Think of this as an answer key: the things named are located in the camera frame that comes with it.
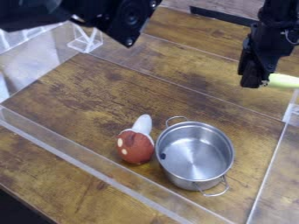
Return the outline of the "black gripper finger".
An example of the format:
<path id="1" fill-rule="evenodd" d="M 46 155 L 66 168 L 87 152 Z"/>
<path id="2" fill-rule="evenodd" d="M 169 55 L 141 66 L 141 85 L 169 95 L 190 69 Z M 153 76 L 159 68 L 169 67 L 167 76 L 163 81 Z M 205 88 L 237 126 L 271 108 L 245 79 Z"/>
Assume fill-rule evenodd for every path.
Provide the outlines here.
<path id="1" fill-rule="evenodd" d="M 258 72 L 257 70 L 246 71 L 242 74 L 241 86 L 243 88 L 267 87 L 271 73 Z"/>

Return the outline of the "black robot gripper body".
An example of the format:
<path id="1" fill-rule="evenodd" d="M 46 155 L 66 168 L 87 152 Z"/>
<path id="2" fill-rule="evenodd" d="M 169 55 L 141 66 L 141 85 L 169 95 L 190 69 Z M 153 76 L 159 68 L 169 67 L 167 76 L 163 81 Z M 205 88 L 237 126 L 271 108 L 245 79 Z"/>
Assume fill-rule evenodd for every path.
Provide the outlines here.
<path id="1" fill-rule="evenodd" d="M 278 61 L 299 46 L 299 26 L 277 28 L 262 22 L 251 25 L 243 41 L 238 74 L 243 78 L 267 78 Z"/>

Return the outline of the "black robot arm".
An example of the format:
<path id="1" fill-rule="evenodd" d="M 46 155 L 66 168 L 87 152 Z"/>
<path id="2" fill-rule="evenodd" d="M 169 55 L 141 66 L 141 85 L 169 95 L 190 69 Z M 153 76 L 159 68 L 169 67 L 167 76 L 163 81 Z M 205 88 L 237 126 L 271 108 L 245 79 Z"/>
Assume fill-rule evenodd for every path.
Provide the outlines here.
<path id="1" fill-rule="evenodd" d="M 0 29 L 18 32 L 71 21 L 133 46 L 163 0 L 0 0 Z M 238 63 L 243 88 L 299 87 L 299 78 L 277 71 L 299 46 L 299 0 L 266 0 L 250 26 Z"/>

